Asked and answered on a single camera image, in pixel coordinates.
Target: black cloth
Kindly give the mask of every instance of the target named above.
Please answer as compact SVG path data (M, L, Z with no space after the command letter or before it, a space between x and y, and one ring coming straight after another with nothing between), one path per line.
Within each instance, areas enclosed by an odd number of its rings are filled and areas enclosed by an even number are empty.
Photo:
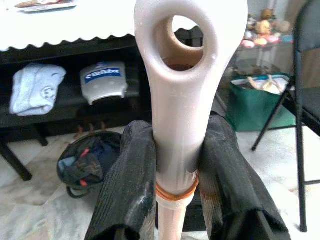
M86 233L86 240L154 238L156 146L152 127L130 123L121 138L120 156L107 173Z
M199 159L199 187L210 239L229 239L239 219L239 231L246 231L253 217L249 213L257 211L262 211L271 229L280 233L275 239L290 239L264 183L241 154L236 133L219 115L209 119ZM235 239L247 239L245 234L239 232Z

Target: floor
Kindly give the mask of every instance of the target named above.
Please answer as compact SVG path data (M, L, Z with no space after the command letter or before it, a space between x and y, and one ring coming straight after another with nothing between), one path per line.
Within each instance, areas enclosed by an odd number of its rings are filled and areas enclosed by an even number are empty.
M111 130L121 133L123 129ZM307 180L313 180L320 178L320 161L316 157L320 138L308 128L303 131L306 176ZM56 173L57 160L67 145L74 141L73 136L49 137L46 147L41 147L36 140L9 143L33 178L23 182L0 156L0 240L84 239L99 193L72 199ZM267 132L256 152L251 151L251 146L257 132L240 132L237 136L241 152L266 185L292 240L319 239L320 185L307 188L308 233L298 231L294 128ZM207 240L208 237L206 232L193 232L184 233L182 239Z

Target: black folding chair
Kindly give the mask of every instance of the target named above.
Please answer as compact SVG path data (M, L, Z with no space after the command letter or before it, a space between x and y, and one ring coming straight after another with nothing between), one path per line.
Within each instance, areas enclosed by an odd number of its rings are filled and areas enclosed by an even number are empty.
M302 53L320 48L320 0L309 0L300 11L294 29L294 77L291 78L252 150L255 151L268 127L283 105L296 117L296 149L300 205L300 230L307 232L305 186L320 180L305 181L302 123L320 136L320 87L303 88Z

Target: black bag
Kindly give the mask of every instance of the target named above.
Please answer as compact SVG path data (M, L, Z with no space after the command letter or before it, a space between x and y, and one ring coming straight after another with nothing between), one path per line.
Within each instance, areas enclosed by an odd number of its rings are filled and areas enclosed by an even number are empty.
M60 180L66 184L70 197L82 198L88 195L92 188L102 184L105 175L118 159L121 137L122 135L117 132L97 132L80 138L65 149L58 160L56 170ZM90 151L86 157L83 157L82 154L86 149L94 149L99 157L91 154ZM66 159L72 159L73 162L66 165L64 162Z

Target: black table leg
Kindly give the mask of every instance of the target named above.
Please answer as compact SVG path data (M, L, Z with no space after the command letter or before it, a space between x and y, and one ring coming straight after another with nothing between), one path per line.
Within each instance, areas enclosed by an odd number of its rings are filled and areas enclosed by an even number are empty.
M7 160L7 162L14 168L24 181L29 181L32 178L31 173L19 161L16 155L10 148L2 141L0 141L0 153Z

